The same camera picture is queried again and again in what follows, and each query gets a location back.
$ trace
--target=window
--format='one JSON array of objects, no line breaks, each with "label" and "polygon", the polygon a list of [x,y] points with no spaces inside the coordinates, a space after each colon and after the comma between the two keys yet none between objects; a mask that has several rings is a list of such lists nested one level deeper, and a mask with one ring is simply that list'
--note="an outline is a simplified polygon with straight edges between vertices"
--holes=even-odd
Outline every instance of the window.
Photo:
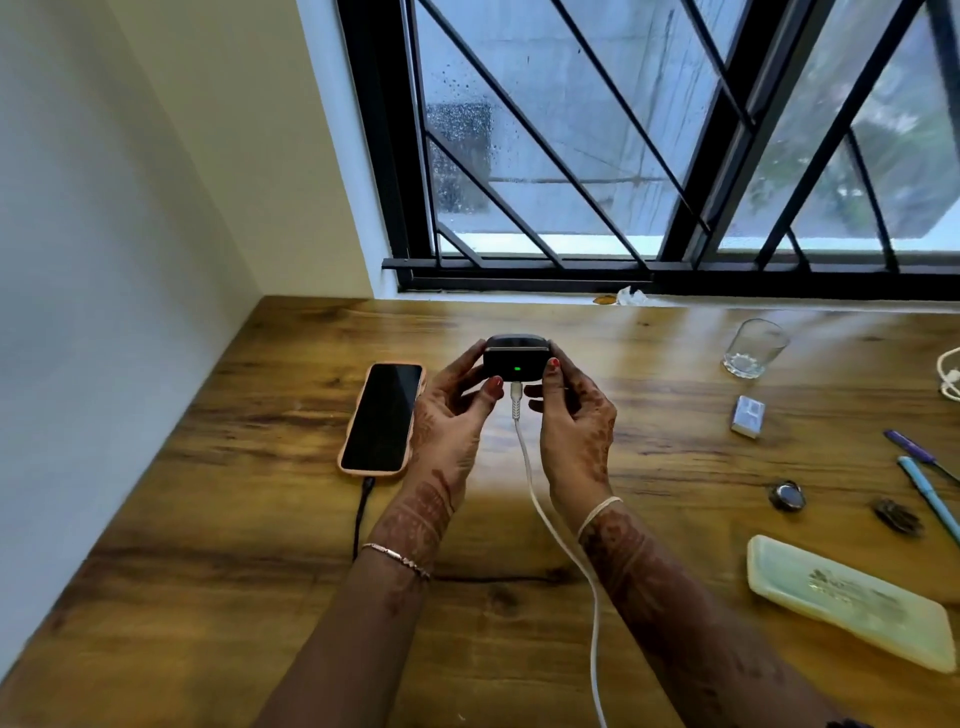
[{"label": "window", "polygon": [[407,289],[956,299],[953,4],[340,0],[384,266]]}]

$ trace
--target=small yellow object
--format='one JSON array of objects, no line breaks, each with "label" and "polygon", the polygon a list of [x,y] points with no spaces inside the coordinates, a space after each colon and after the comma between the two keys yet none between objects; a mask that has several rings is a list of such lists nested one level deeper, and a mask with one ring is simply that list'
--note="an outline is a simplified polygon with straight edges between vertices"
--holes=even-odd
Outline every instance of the small yellow object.
[{"label": "small yellow object", "polygon": [[935,601],[766,536],[747,544],[747,580],[760,596],[904,660],[956,670],[947,610]]}]

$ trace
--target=purple pen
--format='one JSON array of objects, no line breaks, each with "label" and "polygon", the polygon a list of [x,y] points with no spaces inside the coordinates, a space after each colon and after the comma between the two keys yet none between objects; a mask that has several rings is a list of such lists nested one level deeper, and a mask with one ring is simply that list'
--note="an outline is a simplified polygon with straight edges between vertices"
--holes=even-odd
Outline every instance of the purple pen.
[{"label": "purple pen", "polygon": [[958,478],[956,475],[954,475],[949,470],[947,470],[944,466],[942,466],[939,462],[937,462],[937,458],[935,458],[925,449],[921,448],[919,445],[917,445],[917,443],[915,443],[909,437],[906,437],[905,435],[901,435],[899,432],[897,432],[894,429],[885,429],[883,430],[883,434],[886,436],[887,440],[892,442],[894,445],[899,445],[901,448],[903,448],[906,451],[908,455],[913,457],[915,460],[919,460],[922,463],[926,463],[926,465],[932,465],[938,471],[940,471],[941,473],[946,475],[948,478],[950,478],[950,480],[952,480],[954,484],[960,485],[960,478]]}]

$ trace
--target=black charging case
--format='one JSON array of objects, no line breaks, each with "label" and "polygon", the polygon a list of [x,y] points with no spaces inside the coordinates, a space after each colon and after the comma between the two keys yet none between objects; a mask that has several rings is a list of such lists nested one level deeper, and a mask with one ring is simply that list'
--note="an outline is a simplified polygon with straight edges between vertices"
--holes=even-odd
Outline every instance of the black charging case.
[{"label": "black charging case", "polygon": [[550,342],[531,333],[501,333],[487,339],[483,353],[484,376],[504,381],[540,381],[553,354]]}]

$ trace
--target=gold bracelet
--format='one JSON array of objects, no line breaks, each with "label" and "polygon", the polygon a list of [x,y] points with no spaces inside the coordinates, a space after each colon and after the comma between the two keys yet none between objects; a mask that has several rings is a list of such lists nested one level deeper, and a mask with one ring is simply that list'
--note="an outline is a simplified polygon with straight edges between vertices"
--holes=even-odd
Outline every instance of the gold bracelet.
[{"label": "gold bracelet", "polygon": [[426,570],[421,569],[419,566],[417,566],[416,562],[411,561],[406,556],[400,556],[400,554],[398,554],[396,551],[393,551],[386,546],[381,546],[380,544],[371,544],[370,542],[360,546],[360,550],[363,550],[364,548],[372,548],[374,551],[379,551],[384,556],[389,556],[394,561],[398,561],[400,564],[423,579],[423,581],[430,581],[430,574],[428,574]]}]

